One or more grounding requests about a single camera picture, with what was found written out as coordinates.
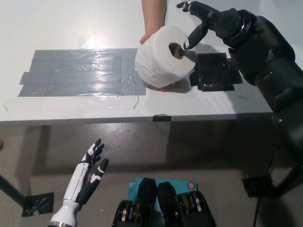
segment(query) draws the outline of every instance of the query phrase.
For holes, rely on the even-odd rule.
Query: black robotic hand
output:
[[[217,37],[221,38],[226,45],[234,47],[233,43],[235,42],[231,43],[230,40],[238,36],[240,39],[242,38],[241,32],[246,29],[245,20],[251,17],[251,14],[246,10],[237,11],[232,8],[220,12],[198,1],[184,1],[177,7],[182,8],[183,12],[190,12],[202,22],[188,36],[180,53],[194,48],[206,36],[208,30],[215,31]]]

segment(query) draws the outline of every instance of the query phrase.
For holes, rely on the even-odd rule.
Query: toilet paper roll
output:
[[[138,48],[135,66],[143,81],[154,87],[165,87],[188,76],[196,64],[196,50],[182,59],[175,58],[170,44],[182,45],[187,35],[175,26],[164,26]]]

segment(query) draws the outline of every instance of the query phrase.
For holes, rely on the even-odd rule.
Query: robotic arm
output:
[[[105,158],[87,182],[89,171],[94,164],[101,159],[99,155],[103,147],[104,144],[101,144],[101,139],[98,139],[91,145],[83,159],[76,166],[65,192],[63,205],[52,217],[49,227],[77,226],[77,212],[81,210],[82,205],[86,204],[94,193],[109,162],[109,160]]]
[[[195,47],[208,30],[215,31],[230,47],[243,77],[258,87],[273,110],[275,126],[303,161],[303,72],[291,45],[270,21],[247,10],[219,12],[197,1],[177,7],[202,21],[180,47],[180,54]]]

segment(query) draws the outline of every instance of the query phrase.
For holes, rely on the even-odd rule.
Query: black tape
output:
[[[22,217],[33,216],[36,211],[40,214],[53,213],[54,193],[26,196]]]
[[[152,117],[153,122],[170,122],[171,116],[167,116],[166,114],[154,115]]]
[[[198,54],[189,79],[191,86],[198,86],[202,91],[234,91],[233,85],[242,83],[235,62],[226,53]]]

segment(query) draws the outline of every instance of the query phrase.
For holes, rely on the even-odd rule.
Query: black and white robotic hand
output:
[[[109,162],[105,158],[90,180],[87,181],[91,168],[101,159],[100,154],[103,147],[104,144],[101,143],[101,139],[98,139],[85,153],[71,177],[64,195],[63,205],[52,217],[49,227],[77,226],[77,212],[81,210],[82,205],[85,205],[94,193]]]

